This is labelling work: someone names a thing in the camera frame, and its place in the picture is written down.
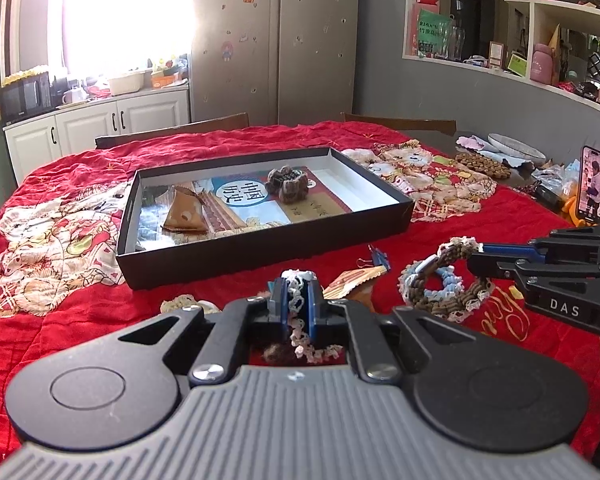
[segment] black box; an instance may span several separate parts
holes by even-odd
[[[167,193],[158,198],[147,195],[158,188],[167,191],[174,184],[189,182],[194,183],[193,189],[198,190],[196,186],[212,182],[213,184],[209,184],[212,186],[209,195],[212,195],[214,200],[227,203],[232,209],[246,215],[247,207],[251,206],[240,209],[237,203],[230,202],[234,197],[227,195],[227,190],[235,188],[234,183],[240,180],[222,184],[218,190],[214,187],[215,183],[222,182],[228,176],[251,178],[251,174],[267,174],[270,170],[285,165],[308,169],[309,178],[317,179],[318,188],[315,192],[320,195],[310,194],[306,200],[322,197],[331,205],[334,201],[343,204],[350,212],[343,210],[332,216],[276,227],[257,227],[260,230],[213,239],[174,242],[180,244],[172,246],[160,246],[165,240],[171,243],[171,234],[164,232],[154,233],[159,238],[158,241],[138,241],[139,227],[141,233],[147,232],[144,224],[141,224],[141,213],[144,214],[142,222],[145,222],[148,211],[159,208],[162,208],[161,214],[166,216],[164,211],[167,206],[155,203],[151,205],[150,202],[162,200],[161,197],[165,197]],[[259,181],[254,177],[254,182],[258,184]],[[315,210],[310,211],[306,200],[301,205],[307,214],[322,214],[316,212],[320,210],[319,204],[318,209],[314,207]],[[271,208],[289,208],[273,202],[269,196],[264,202],[271,204]],[[186,283],[293,258],[308,258],[315,254],[395,235],[407,229],[412,211],[413,201],[410,198],[332,148],[307,148],[213,158],[136,172],[120,227],[116,258],[126,282],[133,290],[170,283]],[[158,248],[147,250],[151,246]]]

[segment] microwave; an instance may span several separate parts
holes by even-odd
[[[56,107],[51,99],[49,72],[23,77],[0,88],[4,126],[46,114]]]

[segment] window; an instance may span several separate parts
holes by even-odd
[[[193,0],[49,0],[48,54],[78,76],[115,75],[189,52]]]

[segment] gray wall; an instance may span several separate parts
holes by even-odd
[[[47,5],[48,0],[20,1],[20,70],[47,64]]]
[[[522,140],[557,162],[600,149],[600,112],[489,73],[402,59],[404,0],[360,0],[354,111],[453,119],[458,130]]]

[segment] white cabinet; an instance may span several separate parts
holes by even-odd
[[[91,105],[56,115],[62,154],[81,153],[96,147],[96,137],[119,135],[116,102]]]
[[[189,122],[189,91],[164,92],[118,101],[122,134],[137,134]]]
[[[14,126],[5,135],[18,184],[33,170],[62,156],[55,116]]]

